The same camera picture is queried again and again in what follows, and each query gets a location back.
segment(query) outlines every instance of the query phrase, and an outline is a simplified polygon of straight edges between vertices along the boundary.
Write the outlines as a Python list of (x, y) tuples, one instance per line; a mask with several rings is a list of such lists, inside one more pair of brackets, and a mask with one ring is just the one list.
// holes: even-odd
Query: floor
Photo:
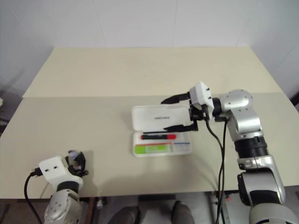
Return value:
[[(286, 187), (286, 206), (299, 216), (299, 186)], [(214, 222), (216, 205), (210, 193), (180, 193), (175, 199), (162, 201), (138, 200), (138, 196), (108, 197), (107, 204), (96, 212), (92, 224), (107, 224), (109, 219), (125, 206), (138, 205), (142, 211), (142, 224), (170, 224), (171, 209), (175, 200), (186, 203), (192, 211), (196, 224), (212, 224)], [(33, 201), (33, 205), (41, 217), (48, 201)], [(88, 204), (83, 204), (83, 219), (88, 209)], [(239, 194), (231, 194), (226, 200), (229, 220), (231, 224), (248, 223), (249, 207), (244, 206)], [(35, 218), (24, 201), (0, 200), (0, 223), (2, 224), (34, 224)]]

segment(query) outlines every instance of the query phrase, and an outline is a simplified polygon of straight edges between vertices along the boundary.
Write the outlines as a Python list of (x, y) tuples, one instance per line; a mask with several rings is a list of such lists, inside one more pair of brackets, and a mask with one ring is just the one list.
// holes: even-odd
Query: beige table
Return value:
[[(39, 161), (57, 154), (64, 155), (71, 149), (81, 150), (85, 153), (87, 169), (90, 171), (90, 174), (84, 177), (85, 182), (80, 190), (80, 196), (214, 190), (217, 184), (216, 177), (220, 167), (221, 154), (216, 141), (208, 133), (203, 122), (199, 122), (200, 131), (192, 133), (194, 149), (191, 155), (135, 158), (132, 154), (134, 130), (131, 125), (131, 108), (135, 105), (158, 104), (165, 96), (154, 95), (185, 92), (199, 80), (206, 82), (205, 78), (208, 80), (206, 83), (209, 86), (214, 86), (215, 91), (211, 88), (212, 92), (219, 93), (235, 88), (244, 88), (253, 93), (254, 108), (261, 118), (269, 152), (276, 159), (284, 184), (299, 184), (299, 176), (293, 172), (299, 169), (296, 139), (299, 134), (298, 112), (252, 51), (247, 48), (210, 49), (209, 54), (211, 55), (209, 56), (210, 60), (206, 62), (206, 70), (208, 71), (208, 67), (210, 67), (211, 70), (219, 72), (222, 76), (215, 75), (213, 72), (213, 76), (198, 75), (198, 80), (195, 81), (195, 74), (191, 70), (200, 70), (204, 65), (197, 67), (193, 64), (193, 67), (190, 65), (187, 69), (190, 73), (184, 74), (185, 79), (178, 77), (182, 85), (189, 84), (186, 89), (180, 88), (175, 78), (171, 84), (165, 85), (166, 90), (158, 88), (156, 92), (150, 94), (150, 90), (146, 89), (140, 94), (143, 96), (138, 96), (138, 92), (132, 90), (134, 88), (130, 85), (123, 87), (126, 82), (129, 84), (129, 81), (125, 81), (125, 79), (122, 84), (113, 86), (113, 88), (119, 87), (116, 88), (117, 91), (113, 91), (112, 86), (107, 88), (106, 86), (115, 82), (105, 76), (102, 76), (102, 79), (98, 78), (99, 89), (95, 88), (96, 86), (93, 88), (93, 85), (90, 88), (83, 88), (89, 84), (85, 84), (84, 79), (81, 79), (82, 89), (85, 89), (81, 94), (84, 97), (78, 97), (79, 93), (73, 87), (73, 85), (79, 87), (80, 83), (77, 81), (70, 82), (69, 85), (65, 83), (62, 88), (59, 81), (66, 82), (67, 78), (65, 77), (70, 75), (68, 72), (70, 69), (77, 78), (80, 77), (80, 73), (87, 74), (87, 70), (95, 69), (101, 74), (103, 69), (100, 66), (101, 60), (97, 64), (93, 64), (93, 69), (86, 66), (88, 60), (84, 59), (84, 63), (82, 60), (81, 63), (70, 63), (67, 66), (68, 69), (62, 69), (60, 76), (55, 74), (52, 78), (47, 78), (46, 75), (49, 70), (52, 70), (54, 74), (57, 67), (62, 66), (63, 60), (68, 61), (71, 56), (75, 57), (75, 52), (77, 52), (77, 57), (84, 55), (83, 58), (87, 58), (88, 55), (91, 55), (90, 58), (94, 58), (95, 54), (100, 55), (103, 52), (108, 55), (116, 51), (129, 52), (128, 57), (123, 57), (123, 60), (126, 61), (130, 58), (127, 68), (131, 68), (134, 63), (136, 63), (135, 67), (139, 66), (138, 62), (142, 62), (141, 55), (146, 55), (146, 57), (151, 55), (153, 60), (154, 50), (157, 50), (157, 55), (161, 55), (161, 52), (164, 51), (163, 49), (136, 49), (136, 51), (134, 49), (112, 49), (110, 52), (107, 49), (78, 49), (77, 52), (77, 49), (56, 49), (25, 94), (25, 98), (0, 139), (0, 197), (22, 198), (23, 183), (31, 169), (37, 167)], [(167, 72), (169, 68), (163, 64), (169, 63), (169, 55), (172, 51), (175, 51), (177, 55), (189, 56), (191, 60), (191, 56), (194, 54), (200, 55), (202, 51), (208, 53), (209, 49), (182, 49), (181, 53), (179, 49), (165, 49), (165, 51), (167, 52), (165, 55), (168, 56), (160, 58), (160, 65), (153, 64), (151, 69), (156, 68), (157, 71), (160, 71), (159, 68), (163, 68), (164, 72)], [(117, 57), (118, 54), (114, 55), (115, 61), (120, 63), (121, 59)], [(241, 77), (242, 69), (246, 73), (243, 77)], [(130, 79), (128, 70), (125, 71), (127, 79)], [(137, 76), (137, 70), (131, 74)], [(166, 75), (164, 78), (161, 77), (161, 82), (166, 84), (165, 77)], [(151, 79), (147, 80), (149, 88), (154, 89), (153, 83), (150, 82)], [(138, 89), (139, 83), (133, 81), (132, 83)], [(177, 85), (178, 89), (172, 89), (172, 84)], [(111, 96), (105, 95), (106, 91), (110, 91)], [(212, 123), (211, 127), (218, 135), (222, 135), (223, 124)], [(237, 154), (228, 135), (225, 159), (225, 189), (227, 190), (237, 189), (236, 175), (240, 173), (240, 170), (236, 159)], [(52, 193), (53, 189), (47, 186), (43, 177), (30, 180), (29, 197), (44, 198), (49, 197)]]

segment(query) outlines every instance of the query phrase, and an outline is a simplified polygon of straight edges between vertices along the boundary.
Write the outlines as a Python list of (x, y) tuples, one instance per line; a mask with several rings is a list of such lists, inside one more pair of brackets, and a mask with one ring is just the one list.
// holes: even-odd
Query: gray shoe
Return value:
[(172, 224), (194, 224), (194, 219), (187, 205), (176, 201), (171, 212)]
[(140, 210), (138, 206), (125, 207), (118, 211), (108, 224), (139, 224)]

